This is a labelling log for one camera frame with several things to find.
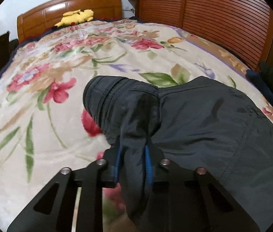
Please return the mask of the black jacket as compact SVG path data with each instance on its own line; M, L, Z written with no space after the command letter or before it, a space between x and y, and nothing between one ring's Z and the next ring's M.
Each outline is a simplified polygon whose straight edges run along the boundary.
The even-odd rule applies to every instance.
M139 231L273 231L273 124L242 92L198 77L169 88L98 76L83 104L110 145ZM145 146L166 181L147 183Z

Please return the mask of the floral bed blanket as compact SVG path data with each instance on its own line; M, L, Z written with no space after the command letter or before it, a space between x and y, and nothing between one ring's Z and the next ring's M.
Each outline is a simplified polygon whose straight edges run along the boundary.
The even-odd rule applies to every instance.
M91 79L169 88L205 77L244 93L273 124L273 107L247 70L210 41L133 19L92 21L25 41L0 74L0 229L61 168L86 167L109 148L83 104Z

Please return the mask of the yellow plush toy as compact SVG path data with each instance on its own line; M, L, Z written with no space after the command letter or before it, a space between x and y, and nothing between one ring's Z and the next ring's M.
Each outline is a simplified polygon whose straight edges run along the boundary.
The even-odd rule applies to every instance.
M56 23L54 27L77 25L84 22L92 21L94 19L94 12L91 9L79 9L75 11L65 12L62 16L62 19L58 23Z

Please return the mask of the wooden headboard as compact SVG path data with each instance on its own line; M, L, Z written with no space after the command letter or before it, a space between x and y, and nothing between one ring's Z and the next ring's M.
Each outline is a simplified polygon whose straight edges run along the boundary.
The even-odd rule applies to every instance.
M122 19L121 0L51 0L17 17L19 42L37 37L58 23L65 12L91 9L97 19Z

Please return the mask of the dark wooden chair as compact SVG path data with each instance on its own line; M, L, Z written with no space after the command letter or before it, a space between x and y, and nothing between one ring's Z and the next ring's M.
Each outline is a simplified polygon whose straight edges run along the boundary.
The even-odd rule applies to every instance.
M18 39L9 40L10 32L0 36L0 70L8 63L12 52L19 44Z

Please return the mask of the red louvered wardrobe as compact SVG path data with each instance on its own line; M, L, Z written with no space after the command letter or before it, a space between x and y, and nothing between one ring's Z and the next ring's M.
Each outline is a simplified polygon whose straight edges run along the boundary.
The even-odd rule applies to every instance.
M253 70L273 66L273 5L265 0L129 0L136 16L176 26L230 51Z

